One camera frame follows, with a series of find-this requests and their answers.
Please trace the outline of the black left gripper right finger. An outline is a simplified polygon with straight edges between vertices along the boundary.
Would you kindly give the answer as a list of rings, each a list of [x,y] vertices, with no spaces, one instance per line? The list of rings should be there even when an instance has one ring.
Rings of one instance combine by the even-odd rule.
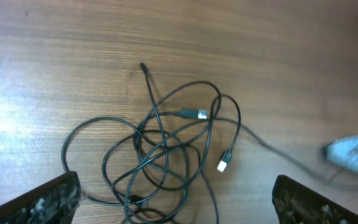
[[[358,214],[285,175],[275,181],[272,203],[280,224],[358,224]]]

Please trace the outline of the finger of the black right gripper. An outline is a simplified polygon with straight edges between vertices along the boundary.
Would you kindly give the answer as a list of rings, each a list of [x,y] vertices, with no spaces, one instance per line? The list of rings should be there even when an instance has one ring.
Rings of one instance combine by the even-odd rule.
[[[358,134],[334,140],[322,152],[327,161],[358,173]]]

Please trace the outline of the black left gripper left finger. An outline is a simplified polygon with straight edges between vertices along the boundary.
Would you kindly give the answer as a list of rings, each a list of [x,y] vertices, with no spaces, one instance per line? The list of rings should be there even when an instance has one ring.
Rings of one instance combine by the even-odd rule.
[[[1,205],[0,223],[70,224],[80,200],[78,174],[69,171]]]

